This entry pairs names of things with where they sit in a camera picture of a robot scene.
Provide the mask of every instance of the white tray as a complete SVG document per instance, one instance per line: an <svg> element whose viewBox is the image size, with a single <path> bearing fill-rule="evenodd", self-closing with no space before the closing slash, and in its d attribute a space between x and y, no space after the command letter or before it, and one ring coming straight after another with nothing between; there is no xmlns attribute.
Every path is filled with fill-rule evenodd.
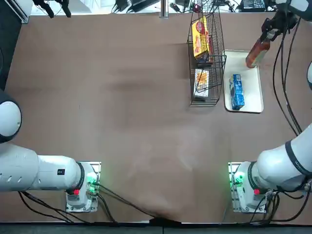
<svg viewBox="0 0 312 234"><path fill-rule="evenodd" d="M224 103L228 111L261 113L263 111L263 99L260 83L259 67L248 68L246 57L249 52L225 50L227 55L224 70ZM229 79L233 74L240 74L244 90L245 106L240 110L232 109Z"/></svg>

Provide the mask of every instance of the brown table surface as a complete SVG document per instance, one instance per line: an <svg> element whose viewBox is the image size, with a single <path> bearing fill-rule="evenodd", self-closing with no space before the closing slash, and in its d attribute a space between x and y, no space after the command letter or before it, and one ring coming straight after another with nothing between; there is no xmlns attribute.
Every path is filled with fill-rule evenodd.
<svg viewBox="0 0 312 234"><path fill-rule="evenodd" d="M264 19L272 16L222 14L225 48L250 50ZM263 113L229 113L223 93L215 107L190 108L185 43L190 18L31 17L21 29L6 87L23 112L13 142L38 154L101 161L101 183L150 212L183 222L221 222L230 198L227 163L256 160L261 151L294 137L273 94L281 38L260 66ZM289 99L303 128L312 121L306 80L311 39L311 26L302 22L288 73ZM287 36L285 51L290 40ZM277 71L281 94L279 64ZM64 208L64 192L34 194ZM17 193L1 193L0 201L1 221L51 220L28 210ZM117 221L149 218L107 201ZM282 196L276 217L292 216L301 204ZM312 224L309 210L311 204L294 223ZM107 220L101 209L81 216ZM249 218L228 212L225 221Z"/></svg>

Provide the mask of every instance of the orange bottle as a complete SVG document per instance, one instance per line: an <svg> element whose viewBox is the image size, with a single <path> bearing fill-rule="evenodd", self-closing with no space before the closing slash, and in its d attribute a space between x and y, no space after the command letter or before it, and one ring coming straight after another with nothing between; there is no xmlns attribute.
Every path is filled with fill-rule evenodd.
<svg viewBox="0 0 312 234"><path fill-rule="evenodd" d="M265 38L263 41L259 38L254 44L252 50L246 57L246 65L249 68L256 67L263 59L267 51L270 49L271 40Z"/></svg>

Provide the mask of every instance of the cracker box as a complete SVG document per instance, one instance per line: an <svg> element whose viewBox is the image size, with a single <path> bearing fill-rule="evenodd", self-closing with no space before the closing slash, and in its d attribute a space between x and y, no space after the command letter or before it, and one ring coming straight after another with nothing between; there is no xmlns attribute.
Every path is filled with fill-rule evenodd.
<svg viewBox="0 0 312 234"><path fill-rule="evenodd" d="M231 92L232 109L239 110L245 105L243 86L239 74L234 74L230 78L230 92Z"/></svg>
<svg viewBox="0 0 312 234"><path fill-rule="evenodd" d="M206 17L202 17L192 24L192 35L196 61L199 63L213 61L213 57L209 57L212 54L212 39L207 29Z"/></svg>
<svg viewBox="0 0 312 234"><path fill-rule="evenodd" d="M195 69L194 98L204 99L208 97L209 71Z"/></svg>

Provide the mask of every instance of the yellow snack box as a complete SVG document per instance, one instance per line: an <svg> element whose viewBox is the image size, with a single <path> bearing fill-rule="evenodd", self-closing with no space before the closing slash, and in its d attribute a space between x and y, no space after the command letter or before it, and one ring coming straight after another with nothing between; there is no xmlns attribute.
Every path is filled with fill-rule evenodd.
<svg viewBox="0 0 312 234"><path fill-rule="evenodd" d="M211 37L207 29L207 19L202 17L192 24L193 51L197 62L212 61L212 57L206 60L211 54Z"/></svg>

